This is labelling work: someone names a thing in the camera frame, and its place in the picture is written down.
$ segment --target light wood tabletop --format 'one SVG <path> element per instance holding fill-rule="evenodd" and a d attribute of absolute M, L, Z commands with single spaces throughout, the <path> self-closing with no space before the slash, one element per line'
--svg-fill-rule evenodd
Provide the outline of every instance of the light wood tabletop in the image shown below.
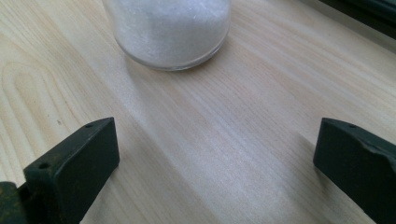
<path fill-rule="evenodd" d="M 395 46 L 316 0 L 233 0 L 215 57 L 160 72 L 100 0 L 2 0 L 0 181 L 114 117 L 120 166 L 81 223 L 373 223 L 312 160 L 324 117 L 396 143 Z"/>

